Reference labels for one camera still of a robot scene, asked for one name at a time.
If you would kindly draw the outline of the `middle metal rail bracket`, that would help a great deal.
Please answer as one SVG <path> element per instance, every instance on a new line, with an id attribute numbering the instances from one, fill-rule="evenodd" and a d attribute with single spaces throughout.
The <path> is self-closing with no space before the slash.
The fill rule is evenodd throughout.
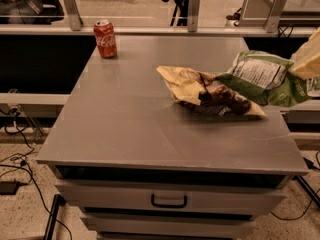
<path id="1" fill-rule="evenodd" d="M 200 0 L 189 0 L 187 17 L 187 30 L 189 32 L 196 32 L 198 29 L 199 9 Z"/>

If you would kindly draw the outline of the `metal rail bracket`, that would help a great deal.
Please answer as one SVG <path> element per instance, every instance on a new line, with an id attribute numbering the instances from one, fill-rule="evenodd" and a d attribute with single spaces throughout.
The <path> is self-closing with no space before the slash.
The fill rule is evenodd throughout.
<path id="1" fill-rule="evenodd" d="M 76 0 L 63 1 L 68 15 L 70 29 L 73 31 L 80 31 L 83 23 L 78 11 Z"/>
<path id="2" fill-rule="evenodd" d="M 199 9 L 200 0 L 189 0 L 187 17 L 187 30 L 189 32 L 196 32 L 198 29 Z"/>
<path id="3" fill-rule="evenodd" d="M 264 25 L 267 33 L 275 33 L 278 29 L 280 17 L 283 12 L 287 0 L 273 0 L 268 18 Z"/>

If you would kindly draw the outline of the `left metal rail bracket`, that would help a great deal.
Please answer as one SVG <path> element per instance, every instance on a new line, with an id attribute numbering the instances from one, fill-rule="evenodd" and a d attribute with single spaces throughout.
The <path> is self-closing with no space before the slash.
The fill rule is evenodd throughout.
<path id="1" fill-rule="evenodd" d="M 80 31 L 83 23 L 78 11 L 76 0 L 63 1 L 68 15 L 70 29 L 73 31 Z"/>

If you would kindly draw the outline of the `green jalapeno chip bag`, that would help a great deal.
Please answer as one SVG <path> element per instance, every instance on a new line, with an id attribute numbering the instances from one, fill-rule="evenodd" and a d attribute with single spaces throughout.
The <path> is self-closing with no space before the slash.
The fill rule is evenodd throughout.
<path id="1" fill-rule="evenodd" d="M 237 54 L 217 80 L 260 106 L 291 107 L 311 98 L 307 81 L 294 75 L 294 62 L 258 50 Z"/>

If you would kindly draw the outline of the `yellow brown chip bag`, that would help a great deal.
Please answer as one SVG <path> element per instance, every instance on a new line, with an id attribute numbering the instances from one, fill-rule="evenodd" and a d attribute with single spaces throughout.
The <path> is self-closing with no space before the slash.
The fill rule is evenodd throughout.
<path id="1" fill-rule="evenodd" d="M 265 116 L 255 102 L 216 80 L 213 73 L 188 67 L 159 66 L 173 100 L 194 113 L 208 116 Z"/>

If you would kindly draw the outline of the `red coke can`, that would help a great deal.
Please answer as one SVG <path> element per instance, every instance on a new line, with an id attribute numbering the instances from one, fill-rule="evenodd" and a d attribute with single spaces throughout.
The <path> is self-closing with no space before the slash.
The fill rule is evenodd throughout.
<path id="1" fill-rule="evenodd" d="M 102 58 L 111 58 L 117 55 L 114 28 L 107 19 L 101 19 L 93 27 L 96 45 Z"/>

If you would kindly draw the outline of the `black power adapter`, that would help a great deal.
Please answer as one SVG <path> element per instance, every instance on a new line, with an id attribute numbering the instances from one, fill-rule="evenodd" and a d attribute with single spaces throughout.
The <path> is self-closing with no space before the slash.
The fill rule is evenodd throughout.
<path id="1" fill-rule="evenodd" d="M 0 195 L 15 195 L 20 183 L 17 181 L 0 182 Z"/>

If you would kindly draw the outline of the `right metal rail bracket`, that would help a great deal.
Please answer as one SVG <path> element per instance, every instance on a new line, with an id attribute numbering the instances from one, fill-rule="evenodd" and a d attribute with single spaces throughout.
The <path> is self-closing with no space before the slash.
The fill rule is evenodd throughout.
<path id="1" fill-rule="evenodd" d="M 268 18 L 264 25 L 267 33 L 275 33 L 278 29 L 280 17 L 283 12 L 287 0 L 273 0 Z"/>

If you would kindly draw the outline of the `grey drawer cabinet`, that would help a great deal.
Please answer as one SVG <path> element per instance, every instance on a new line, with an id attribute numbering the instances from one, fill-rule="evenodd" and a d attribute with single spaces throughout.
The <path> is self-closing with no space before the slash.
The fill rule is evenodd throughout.
<path id="1" fill-rule="evenodd" d="M 161 65 L 228 69 L 240 38 L 125 36 L 118 55 L 93 54 L 38 159 L 99 240 L 237 239 L 283 199 L 306 165 L 282 115 L 203 118 L 176 104 Z M 183 209 L 150 197 L 188 197 Z"/>

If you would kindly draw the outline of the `seated person in background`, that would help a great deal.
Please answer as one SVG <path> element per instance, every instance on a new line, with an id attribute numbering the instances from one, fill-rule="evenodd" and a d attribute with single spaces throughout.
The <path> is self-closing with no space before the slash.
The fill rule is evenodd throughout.
<path id="1" fill-rule="evenodd" d="M 59 0 L 0 0 L 0 24 L 51 24 L 63 18 Z"/>

